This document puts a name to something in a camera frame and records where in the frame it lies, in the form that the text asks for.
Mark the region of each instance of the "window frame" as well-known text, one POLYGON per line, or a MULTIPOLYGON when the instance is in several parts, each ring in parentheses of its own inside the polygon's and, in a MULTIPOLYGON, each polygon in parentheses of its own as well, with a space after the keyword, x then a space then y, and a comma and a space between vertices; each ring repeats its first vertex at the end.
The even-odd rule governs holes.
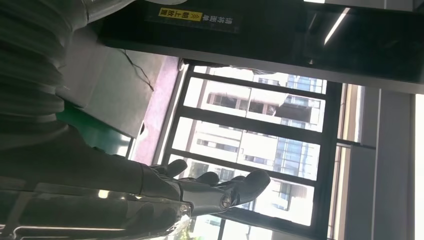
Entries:
POLYGON ((185 159, 195 159, 199 162, 214 164, 225 168, 246 172, 252 172, 257 169, 254 166, 247 166, 236 162, 229 162, 222 159, 172 148, 180 118, 190 118, 193 120, 205 121, 236 129, 242 129, 243 131, 252 131, 264 135, 273 135, 276 137, 318 144, 320 145, 320 151, 318 157, 316 180, 310 180, 303 177, 266 170, 269 176, 274 179, 314 187, 313 208, 310 226, 293 223, 289 220, 277 217, 270 217, 239 207, 233 207, 227 212, 214 215, 223 218, 223 223, 221 224, 222 226, 225 225, 225 219, 227 219, 273 231, 289 232, 311 239, 325 239, 327 237, 328 222, 330 217, 334 159, 336 155, 336 145, 338 143, 337 133, 341 92, 342 84, 336 82, 328 81, 326 84, 325 94, 323 94, 295 88, 288 88, 284 86, 210 75, 207 73, 198 73, 194 72, 194 66, 189 66, 184 80, 182 81, 182 87, 180 89, 179 99, 176 104, 174 119, 171 123, 168 139, 164 147, 164 154, 161 164, 167 165, 169 163, 170 156, 177 155, 185 159), (184 100, 191 78, 325 100, 322 132, 184 106, 184 100))

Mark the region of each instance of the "building window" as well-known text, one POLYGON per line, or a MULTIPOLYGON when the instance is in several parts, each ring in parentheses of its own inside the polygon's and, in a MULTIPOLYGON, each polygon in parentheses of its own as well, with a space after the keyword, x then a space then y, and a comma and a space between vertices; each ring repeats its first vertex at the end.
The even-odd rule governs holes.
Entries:
POLYGON ((238 109, 246 111, 248 109, 248 101, 240 99, 240 104, 238 105, 238 109))
POLYGON ((248 101, 235 97, 222 96, 219 94, 209 93, 207 103, 230 109, 239 109, 246 111, 248 109, 248 101))
POLYGON ((261 102, 251 101, 249 106, 249 112, 263 114, 264 113, 264 104, 261 102))
POLYGON ((205 222, 213 226, 221 226, 221 218, 217 216, 208 215, 205 222))
POLYGON ((286 87, 321 93, 323 91, 323 81, 312 77, 289 75, 286 87))
POLYGON ((306 97, 300 97, 300 96, 287 96, 287 98, 285 99, 284 103, 287 104, 294 104, 294 105, 299 105, 299 106, 308 106, 309 103, 309 99, 306 97))
POLYGON ((203 146, 206 146, 206 147, 210 147, 210 148, 221 149, 221 150, 233 152, 233 153, 237 153, 239 151, 239 148, 236 147, 236 146, 231 146, 231 145, 222 144, 222 143, 216 143, 216 142, 213 142, 213 141, 206 141, 206 140, 202 140, 202 139, 198 139, 197 144, 203 145, 203 146))
POLYGON ((269 84, 269 85, 274 85, 274 86, 279 86, 280 83, 277 80, 272 80, 272 79, 266 79, 266 78, 259 78, 259 80, 257 81, 260 84, 269 84))
POLYGON ((277 108, 278 106, 276 105, 270 105, 270 104, 266 105, 266 115, 273 116, 277 108))
POLYGON ((216 167, 213 172, 218 175, 220 182, 227 182, 234 178, 234 170, 216 167))
POLYGON ((190 178, 198 178, 200 177, 200 175, 206 173, 208 171, 208 168, 208 164, 192 162, 190 167, 190 174, 188 176, 190 178))
POLYGON ((263 164, 263 165, 269 165, 269 166, 273 165, 272 160, 265 159, 265 158, 262 158, 262 157, 257 157, 257 156, 244 155, 244 160, 249 161, 249 162, 253 162, 253 163, 257 163, 257 164, 263 164))
POLYGON ((278 182, 277 188, 273 189, 273 191, 277 192, 278 198, 272 205, 275 208, 288 211, 290 209, 292 185, 285 182, 278 182))
POLYGON ((215 95, 213 98, 213 105, 218 105, 230 109, 235 109, 237 105, 237 98, 215 95))

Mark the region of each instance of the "sign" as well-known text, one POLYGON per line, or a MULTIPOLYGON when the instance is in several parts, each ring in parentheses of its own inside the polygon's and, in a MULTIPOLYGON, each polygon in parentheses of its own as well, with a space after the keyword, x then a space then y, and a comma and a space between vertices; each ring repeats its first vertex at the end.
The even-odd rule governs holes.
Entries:
POLYGON ((229 33, 240 31, 242 18, 220 10, 166 8, 149 5, 146 21, 229 33))
POLYGON ((164 7, 161 7, 159 10, 160 17, 197 21, 197 22, 200 22, 202 20, 202 15, 203 15, 202 12, 171 9, 171 8, 164 8, 164 7))

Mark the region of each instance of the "wire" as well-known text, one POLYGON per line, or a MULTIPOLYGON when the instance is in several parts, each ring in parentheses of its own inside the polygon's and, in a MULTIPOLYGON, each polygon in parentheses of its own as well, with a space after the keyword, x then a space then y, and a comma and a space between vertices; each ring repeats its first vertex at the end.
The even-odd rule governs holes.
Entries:
POLYGON ((141 79, 145 84, 147 84, 152 91, 155 91, 155 89, 153 88, 153 86, 152 86, 152 84, 151 84, 151 82, 149 80, 149 77, 147 76, 147 74, 145 73, 145 71, 143 70, 143 68, 141 66, 135 64, 133 62, 133 60, 131 60, 131 57, 128 56, 127 50, 120 49, 120 52, 125 55, 125 57, 128 60, 128 62, 132 65, 132 67, 134 68, 134 72, 137 75, 137 77, 139 79, 141 79), (140 69, 141 70, 141 72, 143 73, 145 79, 142 76, 140 76, 139 71, 137 71, 137 69, 140 69))

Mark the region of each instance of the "metal bar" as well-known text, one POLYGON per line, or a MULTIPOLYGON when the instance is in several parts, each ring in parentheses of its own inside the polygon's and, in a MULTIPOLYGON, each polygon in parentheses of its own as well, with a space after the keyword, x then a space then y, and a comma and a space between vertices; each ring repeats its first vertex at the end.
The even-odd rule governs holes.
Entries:
POLYGON ((221 218, 221 224, 219 225, 219 233, 218 233, 218 239, 217 240, 223 240, 224 228, 225 228, 226 221, 227 220, 225 220, 224 218, 221 218))
POLYGON ((327 237, 330 218, 342 84, 327 82, 327 95, 329 99, 325 105, 323 141, 319 151, 316 188, 313 194, 313 202, 317 204, 313 205, 311 220, 311 227, 315 230, 315 234, 322 239, 327 237))
POLYGON ((364 148, 364 149, 376 150, 375 146, 364 145, 364 144, 361 144, 360 142, 349 141, 349 140, 344 140, 344 139, 340 139, 340 138, 337 139, 337 146, 343 147, 343 148, 349 148, 349 149, 352 146, 355 146, 355 147, 360 147, 360 148, 364 148))
POLYGON ((186 99, 186 95, 187 95, 187 90, 189 89, 189 84, 190 84, 190 75, 189 72, 192 72, 195 69, 195 66, 188 66, 188 71, 184 77, 184 81, 182 83, 182 88, 181 88, 181 92, 179 94, 178 97, 178 103, 176 105, 176 111, 175 111, 175 116, 174 119, 172 121, 172 126, 171 129, 169 131, 169 136, 168 139, 166 141, 166 145, 165 145, 165 153, 164 154, 164 158, 162 160, 162 165, 166 166, 168 165, 169 161, 170 161, 170 155, 167 155, 167 153, 169 152, 170 149, 172 149, 172 145, 174 143, 174 139, 175 139, 175 134, 177 133, 177 128, 178 128, 178 123, 180 122, 180 116, 181 116, 181 107, 184 105, 184 99, 186 99))
MULTIPOLYGON (((226 160, 222 160, 222 159, 218 159, 218 158, 214 158, 214 157, 210 157, 210 156, 200 155, 200 154, 197 154, 197 153, 192 153, 192 152, 183 151, 183 150, 177 150, 177 149, 174 149, 174 148, 169 150, 167 153, 169 153, 170 155, 174 154, 174 155, 181 156, 183 158, 194 159, 194 160, 197 160, 197 161, 201 161, 201 162, 205 162, 205 163, 209 163, 209 164, 215 164, 215 165, 219 165, 219 166, 222 166, 222 167, 241 170, 241 171, 245 171, 245 172, 249 172, 249 173, 260 169, 260 168, 254 167, 254 166, 243 165, 243 164, 232 162, 232 161, 226 161, 226 160)), ((276 171, 270 171, 270 170, 265 170, 265 171, 268 173, 268 175, 271 178, 274 178, 274 179, 289 181, 289 182, 292 182, 292 183, 302 184, 302 185, 305 185, 305 186, 312 186, 312 187, 316 186, 316 182, 314 180, 310 180, 310 179, 306 179, 306 178, 298 177, 298 176, 293 176, 293 175, 288 175, 288 174, 284 174, 284 173, 276 172, 276 171)))
POLYGON ((322 141, 321 133, 317 131, 280 125, 272 122, 260 121, 242 116, 229 115, 221 112, 204 110, 189 106, 181 107, 180 116, 311 144, 319 145, 322 141))
POLYGON ((135 143, 136 143, 135 138, 131 137, 131 140, 129 140, 129 143, 128 143, 128 149, 126 150, 125 159, 127 160, 130 159, 131 153, 133 152, 135 147, 135 143))
POLYGON ((190 73, 190 76, 193 78, 211 80, 214 82, 219 82, 224 84, 234 84, 234 85, 244 86, 248 88, 262 89, 262 90, 268 90, 268 91, 279 92, 284 94, 293 94, 293 95, 314 98, 314 99, 323 99, 323 100, 327 99, 327 95, 325 94, 311 92, 311 91, 303 91, 303 90, 288 88, 284 86, 264 84, 264 83, 259 83, 255 81, 246 81, 246 80, 240 80, 236 78, 216 76, 216 75, 210 75, 210 74, 199 73, 199 72, 190 73))
POLYGON ((232 207, 226 212, 213 214, 214 216, 246 224, 249 226, 264 228, 272 231, 286 232, 296 234, 298 236, 307 237, 309 239, 317 239, 314 232, 309 226, 294 223, 289 220, 278 217, 270 217, 258 212, 232 207))
POLYGON ((163 120, 162 128, 160 130, 159 140, 157 141, 156 149, 153 155, 152 164, 156 165, 159 163, 160 159, 163 159, 163 151, 165 150, 165 145, 167 143, 168 135, 173 124, 173 119, 175 118, 175 112, 177 109, 177 100, 180 96, 181 89, 183 88, 182 83, 184 82, 187 70, 182 70, 178 73, 177 79, 175 81, 174 89, 169 100, 169 105, 166 110, 165 119, 163 120))

